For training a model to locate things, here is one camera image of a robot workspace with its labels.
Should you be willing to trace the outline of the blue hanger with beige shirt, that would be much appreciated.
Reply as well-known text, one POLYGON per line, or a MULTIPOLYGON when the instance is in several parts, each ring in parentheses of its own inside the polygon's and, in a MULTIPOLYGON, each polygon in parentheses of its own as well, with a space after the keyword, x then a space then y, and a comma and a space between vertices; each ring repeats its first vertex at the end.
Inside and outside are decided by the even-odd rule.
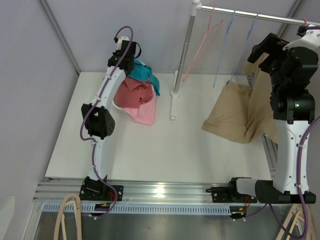
POLYGON ((228 82, 227 85, 230 85, 231 82, 233 81, 233 78, 234 78, 234 76, 235 76, 236 70, 237 70, 237 68, 238 68, 238 66, 239 66, 239 64, 240 64, 241 58, 243 57, 244 52, 245 52, 245 50, 246 50, 246 48, 247 48, 248 41, 249 41, 249 39, 250 39, 250 37, 251 37, 251 35, 252 35, 252 31, 253 31, 254 25, 255 25, 255 23, 256 23, 256 21, 257 21, 258 16, 259 16, 260 13, 261 13, 261 12, 259 11, 259 12, 256 14, 256 16, 254 17, 254 20, 253 20, 253 22, 252 22, 252 24, 251 24, 251 27, 250 27, 249 30, 248 30, 248 33, 247 33, 245 42, 244 42, 244 44, 243 44, 243 47, 242 47, 240 56, 239 56, 239 58, 238 58, 238 60, 237 60, 237 62, 236 62, 236 64, 235 64, 235 66, 234 66, 234 69, 233 69, 232 74, 231 74, 231 78, 230 78, 230 80, 229 80, 229 82, 228 82))

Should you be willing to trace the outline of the red t shirt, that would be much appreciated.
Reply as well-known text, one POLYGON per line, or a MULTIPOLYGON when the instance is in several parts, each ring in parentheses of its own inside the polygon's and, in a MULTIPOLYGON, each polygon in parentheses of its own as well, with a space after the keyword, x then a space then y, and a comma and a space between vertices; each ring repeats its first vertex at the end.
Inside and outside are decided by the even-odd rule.
POLYGON ((140 104, 147 103, 153 96, 153 87, 149 81, 141 82, 127 76, 120 84, 113 100, 121 108, 137 109, 140 104))

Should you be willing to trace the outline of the pink t shirt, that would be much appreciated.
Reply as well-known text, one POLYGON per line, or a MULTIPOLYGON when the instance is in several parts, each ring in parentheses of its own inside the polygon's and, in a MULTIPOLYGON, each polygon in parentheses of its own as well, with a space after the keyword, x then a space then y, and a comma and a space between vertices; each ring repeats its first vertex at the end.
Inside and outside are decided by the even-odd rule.
POLYGON ((148 102, 141 103, 138 108, 124 108, 124 112, 129 114, 133 120, 139 124, 151 126, 156 118, 157 97, 154 95, 148 102))

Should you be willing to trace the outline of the beige t shirt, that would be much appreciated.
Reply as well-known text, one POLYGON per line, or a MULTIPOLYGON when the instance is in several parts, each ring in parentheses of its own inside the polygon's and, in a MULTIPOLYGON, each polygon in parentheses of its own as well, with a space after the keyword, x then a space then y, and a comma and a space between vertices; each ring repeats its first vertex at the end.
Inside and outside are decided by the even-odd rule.
POLYGON ((264 53, 255 63, 247 62, 244 66, 245 73, 254 74, 253 87, 232 82, 222 88, 202 130, 240 144, 248 144, 263 135, 279 142, 270 105, 271 79, 259 68, 267 57, 264 53))

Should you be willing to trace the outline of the blue hanger with teal shirt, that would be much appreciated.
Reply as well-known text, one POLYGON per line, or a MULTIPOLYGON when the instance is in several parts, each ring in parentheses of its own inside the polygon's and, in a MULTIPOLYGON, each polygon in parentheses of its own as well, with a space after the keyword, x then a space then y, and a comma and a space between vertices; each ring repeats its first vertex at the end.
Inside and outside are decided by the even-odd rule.
POLYGON ((225 55, 225 49, 226 49, 227 41, 228 41, 228 38, 229 38, 230 28, 232 26, 235 14, 236 14, 236 10, 234 9, 232 17, 231 17, 231 20, 229 21, 229 23, 228 23, 228 25, 226 27, 226 31, 225 31, 225 35, 224 35, 224 39, 223 39, 223 44, 222 44, 222 48, 221 48, 221 51, 220 51, 218 64, 217 64, 217 68, 216 68, 216 73, 215 73, 215 77, 214 77, 214 81, 213 81, 213 88, 216 86, 216 82, 217 82, 220 66, 221 66, 222 60, 223 60, 224 55, 225 55))

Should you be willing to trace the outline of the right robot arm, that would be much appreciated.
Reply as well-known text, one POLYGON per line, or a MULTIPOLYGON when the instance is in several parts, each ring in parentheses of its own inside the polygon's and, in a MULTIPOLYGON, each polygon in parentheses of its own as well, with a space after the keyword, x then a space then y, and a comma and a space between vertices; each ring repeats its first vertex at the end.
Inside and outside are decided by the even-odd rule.
POLYGON ((270 33, 252 48, 250 63, 267 54, 259 68, 271 81, 270 105, 279 135, 277 166, 273 180, 232 178, 227 190, 232 202, 240 202, 246 195, 264 204, 316 202, 307 180, 308 136, 316 123, 316 103, 307 86, 318 69, 320 38, 316 30, 307 27, 292 42, 270 33))

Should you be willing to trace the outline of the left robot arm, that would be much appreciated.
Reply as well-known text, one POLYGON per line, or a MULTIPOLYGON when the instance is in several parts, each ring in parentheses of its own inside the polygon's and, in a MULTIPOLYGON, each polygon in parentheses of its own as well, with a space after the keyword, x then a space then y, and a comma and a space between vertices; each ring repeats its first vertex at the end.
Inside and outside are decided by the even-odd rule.
POLYGON ((117 47, 108 60, 107 70, 98 93, 89 104, 81 106, 83 122, 80 132, 87 130, 89 137, 80 138, 92 141, 91 167, 87 177, 82 182, 79 197, 85 201, 114 201, 117 193, 122 193, 123 187, 105 185, 107 181, 107 148, 110 136, 113 134, 116 122, 111 115, 111 107, 118 88, 135 65, 136 42, 130 42, 128 37, 116 37, 117 47))

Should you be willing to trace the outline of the teal t shirt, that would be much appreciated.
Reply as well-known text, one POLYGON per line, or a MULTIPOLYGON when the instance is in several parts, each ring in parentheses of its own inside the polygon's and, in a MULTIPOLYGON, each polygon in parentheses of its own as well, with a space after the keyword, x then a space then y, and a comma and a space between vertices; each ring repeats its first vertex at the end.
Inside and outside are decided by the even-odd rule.
POLYGON ((157 96, 161 95, 160 82, 158 78, 153 74, 152 68, 149 65, 141 62, 138 59, 135 59, 134 67, 128 76, 140 82, 149 81, 152 84, 156 95, 157 96))

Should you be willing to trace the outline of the pink wire hanger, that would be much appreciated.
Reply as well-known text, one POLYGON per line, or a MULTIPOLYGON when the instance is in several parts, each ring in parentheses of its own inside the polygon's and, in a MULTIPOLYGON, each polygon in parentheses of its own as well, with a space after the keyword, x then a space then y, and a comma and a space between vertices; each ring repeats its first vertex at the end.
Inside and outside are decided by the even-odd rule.
POLYGON ((207 50, 209 49, 210 45, 212 44, 212 42, 215 40, 215 38, 217 37, 217 35, 220 32, 221 26, 223 24, 223 20, 221 19, 218 23, 212 25, 214 10, 215 10, 215 6, 211 10, 209 21, 207 24, 206 33, 202 39, 202 42, 200 43, 200 45, 197 49, 196 54, 194 55, 194 57, 192 59, 192 62, 190 64, 189 68, 187 69, 187 71, 184 75, 183 82, 185 82, 188 79, 189 75, 192 73, 194 68, 199 63, 199 61, 201 59, 203 59, 203 57, 204 57, 205 53, 207 52, 207 50))

